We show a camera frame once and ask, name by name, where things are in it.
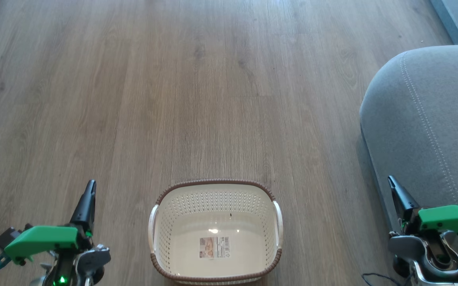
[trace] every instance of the plastic basket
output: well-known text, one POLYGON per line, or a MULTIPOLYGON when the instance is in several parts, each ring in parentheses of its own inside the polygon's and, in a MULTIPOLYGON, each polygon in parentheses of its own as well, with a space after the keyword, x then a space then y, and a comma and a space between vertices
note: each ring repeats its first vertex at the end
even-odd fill
POLYGON ((183 284, 229 285, 260 279, 282 254, 283 223, 259 183, 202 180, 167 189, 151 211, 151 261, 183 284))

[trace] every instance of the sticker on basket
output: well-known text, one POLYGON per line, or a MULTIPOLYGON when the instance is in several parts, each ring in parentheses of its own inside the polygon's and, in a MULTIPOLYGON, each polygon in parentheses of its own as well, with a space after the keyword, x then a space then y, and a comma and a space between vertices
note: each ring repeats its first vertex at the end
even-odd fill
POLYGON ((199 239, 199 258, 229 258, 229 237, 203 237, 199 239))

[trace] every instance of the sofa seam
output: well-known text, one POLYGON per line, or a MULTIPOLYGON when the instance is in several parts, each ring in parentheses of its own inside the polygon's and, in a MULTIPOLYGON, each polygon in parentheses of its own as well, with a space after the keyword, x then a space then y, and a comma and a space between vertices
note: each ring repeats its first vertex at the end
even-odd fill
POLYGON ((425 113, 425 110, 423 109, 423 105, 413 85, 411 76, 409 76, 409 72, 408 72, 407 65, 406 65, 406 54, 407 52, 402 54, 402 56, 400 57, 400 61, 399 61, 400 71, 406 82, 406 86, 408 87, 409 94, 413 98, 413 102, 415 103, 415 107, 416 107, 416 110, 418 111, 418 115, 420 115, 420 119, 422 121, 423 128, 425 128, 425 132, 427 133, 427 137, 429 138, 429 141, 431 142, 431 146, 436 154, 436 157, 438 157, 438 163, 443 172, 443 176, 445 177, 446 184, 452 194, 452 198, 455 202, 457 202, 458 201, 458 190, 455 185, 455 181, 453 180, 453 176, 451 175, 450 169, 448 167, 448 163, 446 162, 443 152, 441 151, 441 147, 438 143, 436 135, 434 134, 431 123, 429 122, 429 119, 427 118, 427 114, 425 113))

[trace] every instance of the basket handle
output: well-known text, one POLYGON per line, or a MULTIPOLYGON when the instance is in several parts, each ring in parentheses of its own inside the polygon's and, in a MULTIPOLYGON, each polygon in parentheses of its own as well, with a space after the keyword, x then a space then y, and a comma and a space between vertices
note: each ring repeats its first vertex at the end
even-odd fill
POLYGON ((153 241, 155 233, 153 230, 155 228, 155 216, 157 215, 158 206, 159 205, 155 205, 151 210, 149 221, 147 223, 147 242, 149 243, 149 251, 151 251, 151 254, 155 253, 155 243, 153 241))
POLYGON ((277 201, 273 201, 275 206, 275 214, 277 215, 277 227, 278 227, 278 248, 282 249, 282 241, 284 240, 284 222, 282 221, 282 212, 277 201))

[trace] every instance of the gray ottoman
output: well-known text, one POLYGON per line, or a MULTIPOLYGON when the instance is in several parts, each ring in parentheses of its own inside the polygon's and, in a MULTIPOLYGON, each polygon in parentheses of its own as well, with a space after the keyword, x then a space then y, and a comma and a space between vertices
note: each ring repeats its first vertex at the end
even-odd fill
POLYGON ((370 83, 360 120, 392 229, 390 174, 422 206, 458 205, 458 46, 391 59, 370 83))

